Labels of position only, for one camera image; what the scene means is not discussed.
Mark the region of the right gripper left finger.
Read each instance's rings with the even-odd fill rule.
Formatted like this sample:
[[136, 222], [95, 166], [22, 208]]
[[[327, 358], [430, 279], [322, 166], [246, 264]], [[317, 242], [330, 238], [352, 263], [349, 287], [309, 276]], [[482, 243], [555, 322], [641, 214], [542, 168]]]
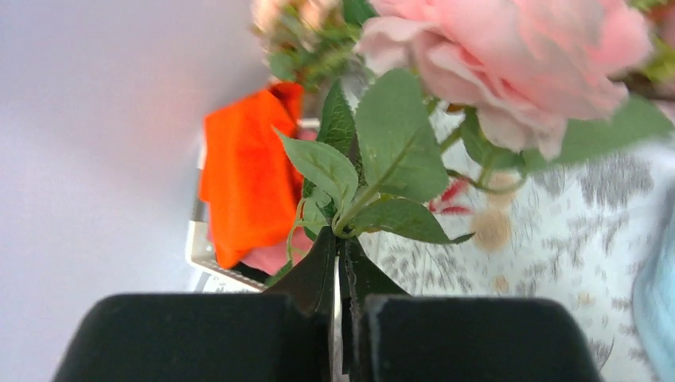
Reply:
[[337, 239], [323, 228], [273, 286], [243, 294], [118, 294], [84, 316], [57, 381], [328, 381]]

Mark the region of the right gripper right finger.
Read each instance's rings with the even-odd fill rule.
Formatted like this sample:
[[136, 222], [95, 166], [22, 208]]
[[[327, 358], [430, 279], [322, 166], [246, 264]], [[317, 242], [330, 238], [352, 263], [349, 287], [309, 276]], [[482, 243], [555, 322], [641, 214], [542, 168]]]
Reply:
[[340, 243], [352, 381], [599, 381], [579, 325], [543, 298], [412, 297]]

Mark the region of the pink fake flower stem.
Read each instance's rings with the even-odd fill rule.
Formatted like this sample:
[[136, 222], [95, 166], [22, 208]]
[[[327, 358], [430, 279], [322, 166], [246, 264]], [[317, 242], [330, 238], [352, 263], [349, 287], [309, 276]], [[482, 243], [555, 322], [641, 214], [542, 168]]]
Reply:
[[521, 180], [673, 130], [671, 1], [256, 1], [277, 80], [332, 84], [313, 142], [282, 138], [316, 236], [272, 286], [326, 281], [366, 232], [460, 244], [437, 221], [465, 184]]

